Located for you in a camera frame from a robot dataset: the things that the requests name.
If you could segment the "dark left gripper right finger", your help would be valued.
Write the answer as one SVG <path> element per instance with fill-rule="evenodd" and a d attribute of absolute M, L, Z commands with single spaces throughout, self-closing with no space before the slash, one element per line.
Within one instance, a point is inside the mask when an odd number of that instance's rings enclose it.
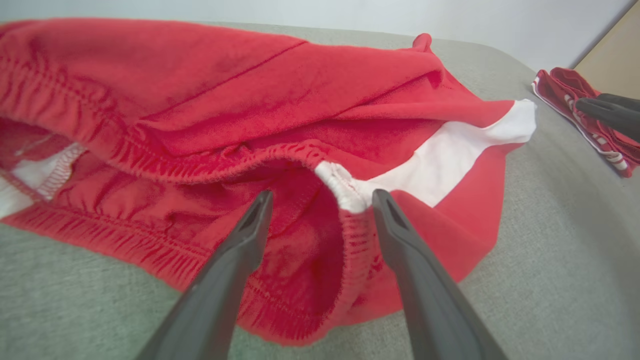
<path fill-rule="evenodd" d="M 391 194 L 375 189 L 372 206 L 382 257 L 397 278 L 414 360 L 508 360 Z"/>

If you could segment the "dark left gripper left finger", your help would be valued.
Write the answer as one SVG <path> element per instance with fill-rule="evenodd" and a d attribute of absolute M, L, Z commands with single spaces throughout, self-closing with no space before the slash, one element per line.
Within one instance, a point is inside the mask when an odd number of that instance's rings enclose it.
<path fill-rule="evenodd" d="M 261 191 L 135 360 L 227 360 L 249 276 L 262 262 L 274 195 Z"/>

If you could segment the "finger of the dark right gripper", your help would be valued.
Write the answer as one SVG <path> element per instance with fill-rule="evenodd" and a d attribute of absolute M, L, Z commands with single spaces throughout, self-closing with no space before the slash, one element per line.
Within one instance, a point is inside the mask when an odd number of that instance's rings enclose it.
<path fill-rule="evenodd" d="M 615 104 L 631 111 L 640 112 L 640 99 L 613 95 L 610 93 L 601 93 L 598 95 L 598 100 Z"/>
<path fill-rule="evenodd" d="M 598 98 L 579 98 L 575 106 L 578 111 L 640 144 L 640 112 Z"/>

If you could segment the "red white polo shirt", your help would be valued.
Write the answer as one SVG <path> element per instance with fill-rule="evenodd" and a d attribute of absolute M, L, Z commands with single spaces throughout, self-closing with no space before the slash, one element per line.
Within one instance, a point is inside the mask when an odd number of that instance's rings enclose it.
<path fill-rule="evenodd" d="M 578 100 L 605 100 L 577 71 L 556 67 L 538 71 L 532 83 L 535 96 L 562 115 L 608 161 L 622 178 L 640 166 L 640 142 L 613 129 L 576 107 Z"/>

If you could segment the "red shorts with white stripe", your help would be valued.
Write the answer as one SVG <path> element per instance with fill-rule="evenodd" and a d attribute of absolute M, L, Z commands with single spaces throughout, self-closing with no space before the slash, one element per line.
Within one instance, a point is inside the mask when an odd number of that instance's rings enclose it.
<path fill-rule="evenodd" d="M 273 193 L 238 326 L 307 346 L 402 309 L 371 208 L 389 191 L 455 281 L 498 239 L 530 100 L 485 101 L 421 34 L 329 46 L 186 22 L 0 25 L 0 223 L 183 291 Z"/>

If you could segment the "light wooden board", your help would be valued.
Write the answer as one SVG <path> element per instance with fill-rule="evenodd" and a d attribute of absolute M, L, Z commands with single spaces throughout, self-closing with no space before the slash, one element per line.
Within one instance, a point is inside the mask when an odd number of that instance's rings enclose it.
<path fill-rule="evenodd" d="M 597 91 L 640 100 L 640 0 L 574 70 Z"/>

